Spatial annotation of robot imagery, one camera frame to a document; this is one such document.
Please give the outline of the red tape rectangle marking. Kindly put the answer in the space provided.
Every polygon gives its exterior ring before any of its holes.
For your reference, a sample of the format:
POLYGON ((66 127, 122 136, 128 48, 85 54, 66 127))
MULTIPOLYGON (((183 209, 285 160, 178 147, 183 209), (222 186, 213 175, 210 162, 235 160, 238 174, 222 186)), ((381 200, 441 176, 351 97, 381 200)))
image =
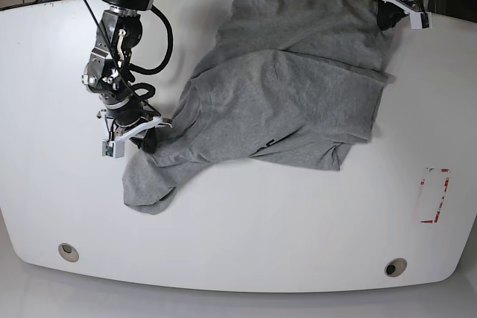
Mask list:
POLYGON ((419 223, 437 223, 451 177, 448 168, 426 168, 420 181, 416 217, 419 223))

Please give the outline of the grey t-shirt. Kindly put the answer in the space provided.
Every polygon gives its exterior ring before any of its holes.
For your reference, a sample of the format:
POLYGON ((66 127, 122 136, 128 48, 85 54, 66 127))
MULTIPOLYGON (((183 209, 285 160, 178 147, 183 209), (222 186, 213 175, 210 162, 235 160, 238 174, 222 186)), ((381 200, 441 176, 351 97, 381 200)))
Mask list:
POLYGON ((154 153, 122 178, 124 204, 167 209, 175 191, 234 159, 338 170, 371 140, 393 31, 377 0, 234 0, 154 153))

